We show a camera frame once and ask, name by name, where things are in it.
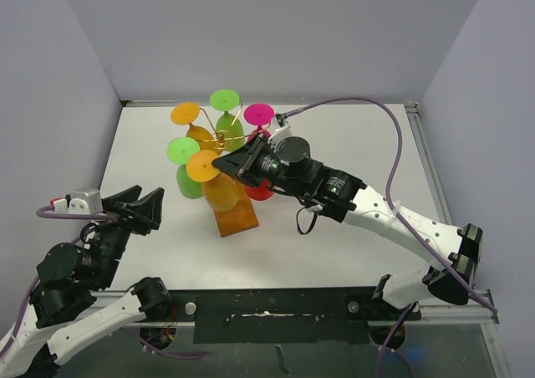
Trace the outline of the aluminium frame rail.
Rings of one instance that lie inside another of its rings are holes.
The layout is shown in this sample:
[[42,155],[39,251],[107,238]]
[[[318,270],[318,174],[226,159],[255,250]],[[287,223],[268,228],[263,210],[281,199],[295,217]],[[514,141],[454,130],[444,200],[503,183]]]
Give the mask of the aluminium frame rail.
[[410,235],[416,241],[416,248],[423,252],[426,262],[426,266],[410,274],[410,300],[415,302],[434,297],[454,305],[465,305],[472,300],[488,309],[492,316],[497,316],[493,300],[474,289],[483,231],[471,223],[462,227],[453,224],[423,132],[419,105],[409,102],[404,108],[438,214],[436,218],[422,217],[409,211],[400,214],[410,224]]

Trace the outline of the green plastic wine glass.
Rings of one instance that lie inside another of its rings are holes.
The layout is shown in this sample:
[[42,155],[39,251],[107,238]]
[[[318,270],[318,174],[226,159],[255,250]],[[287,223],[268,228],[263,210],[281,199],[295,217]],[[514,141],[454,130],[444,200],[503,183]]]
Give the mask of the green plastic wine glass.
[[244,131],[238,115],[232,111],[242,104],[241,98],[235,90],[219,89],[214,91],[209,99],[210,106],[222,114],[217,120],[217,132],[223,134],[224,150],[235,151],[245,143]]
[[187,162],[201,150],[198,142],[190,137],[179,137],[172,140],[166,148],[166,156],[169,162],[178,166],[176,171],[176,183],[181,195],[195,200],[203,196],[201,184],[193,181],[186,171]]

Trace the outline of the pink plastic wine glass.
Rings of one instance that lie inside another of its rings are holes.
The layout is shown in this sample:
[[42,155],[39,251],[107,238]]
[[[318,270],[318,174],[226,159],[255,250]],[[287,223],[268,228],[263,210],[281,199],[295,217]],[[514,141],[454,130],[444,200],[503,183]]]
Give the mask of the pink plastic wine glass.
[[245,109],[243,117],[249,125],[254,127],[249,135],[249,140],[257,134],[264,134],[267,137],[271,135],[268,129],[275,117],[275,111],[271,105],[263,103],[251,104]]

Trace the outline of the gold wire wine glass rack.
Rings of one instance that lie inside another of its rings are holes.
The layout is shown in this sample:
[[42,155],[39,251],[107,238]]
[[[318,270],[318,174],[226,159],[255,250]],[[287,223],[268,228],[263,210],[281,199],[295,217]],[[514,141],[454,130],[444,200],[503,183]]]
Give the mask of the gold wire wine glass rack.
[[[249,125],[244,117],[243,113],[247,107],[243,104],[239,105],[232,111],[234,115],[238,115],[239,120],[242,123],[245,143],[249,141],[249,135],[252,133],[254,127]],[[217,132],[217,128],[214,127],[215,138],[217,141],[216,152],[219,156],[229,154],[231,151],[224,150],[223,134]],[[246,230],[255,228],[258,226],[258,220],[256,213],[252,207],[250,198],[247,196],[244,185],[232,179],[237,187],[238,202],[237,205],[230,211],[226,212],[214,212],[214,216],[217,223],[217,228],[221,237],[227,237],[238,232],[244,232]]]

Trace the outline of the red plastic wine glass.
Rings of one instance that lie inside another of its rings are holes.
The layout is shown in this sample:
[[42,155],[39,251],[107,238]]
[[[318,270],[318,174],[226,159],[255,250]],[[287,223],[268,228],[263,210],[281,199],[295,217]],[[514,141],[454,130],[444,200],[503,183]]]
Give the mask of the red plastic wine glass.
[[274,193],[268,189],[269,184],[264,181],[259,187],[245,186],[244,190],[249,198],[254,201],[263,202],[270,199]]

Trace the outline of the orange plastic wine glass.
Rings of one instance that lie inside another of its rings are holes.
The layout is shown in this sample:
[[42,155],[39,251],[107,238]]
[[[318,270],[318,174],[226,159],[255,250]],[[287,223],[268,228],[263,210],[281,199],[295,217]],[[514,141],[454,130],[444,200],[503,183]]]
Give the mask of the orange plastic wine glass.
[[176,125],[187,125],[186,136],[195,140],[202,150],[215,151],[217,141],[206,128],[196,125],[195,121],[201,113],[201,107],[194,102],[178,104],[171,112],[171,121]]
[[218,158],[214,151],[200,150],[186,163],[186,173],[201,184],[202,194],[214,212],[226,212],[237,205],[238,193],[233,180],[212,165]]

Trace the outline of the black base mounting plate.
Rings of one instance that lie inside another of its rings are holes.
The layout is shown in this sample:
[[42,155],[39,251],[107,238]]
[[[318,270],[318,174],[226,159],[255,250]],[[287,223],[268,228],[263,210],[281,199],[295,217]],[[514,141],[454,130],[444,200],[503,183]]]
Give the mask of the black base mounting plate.
[[162,311],[141,323],[193,329],[196,344],[369,343],[402,312],[373,287],[173,290]]

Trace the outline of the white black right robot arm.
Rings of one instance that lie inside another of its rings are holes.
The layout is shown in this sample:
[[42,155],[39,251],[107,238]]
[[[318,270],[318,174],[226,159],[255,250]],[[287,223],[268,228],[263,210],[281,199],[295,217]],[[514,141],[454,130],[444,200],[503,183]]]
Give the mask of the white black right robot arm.
[[390,204],[359,178],[314,160],[305,139],[290,136],[274,146],[260,134],[212,165],[245,186],[274,186],[316,217],[374,232],[423,259],[420,268],[380,279],[372,298],[379,317],[392,318],[404,307],[431,297],[454,305],[476,298],[473,278],[481,256],[479,227],[446,225]]

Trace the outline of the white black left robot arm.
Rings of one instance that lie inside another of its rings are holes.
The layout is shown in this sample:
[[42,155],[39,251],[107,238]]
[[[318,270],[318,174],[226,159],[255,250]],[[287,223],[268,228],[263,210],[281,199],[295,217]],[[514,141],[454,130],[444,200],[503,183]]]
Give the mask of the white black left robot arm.
[[171,296],[160,278],[134,283],[118,300],[79,317],[111,286],[130,236],[159,229],[165,190],[134,185],[110,197],[80,189],[36,211],[38,217],[85,223],[71,242],[50,248],[36,267],[13,327],[1,341],[3,377],[53,377],[94,342],[128,324],[163,319]]

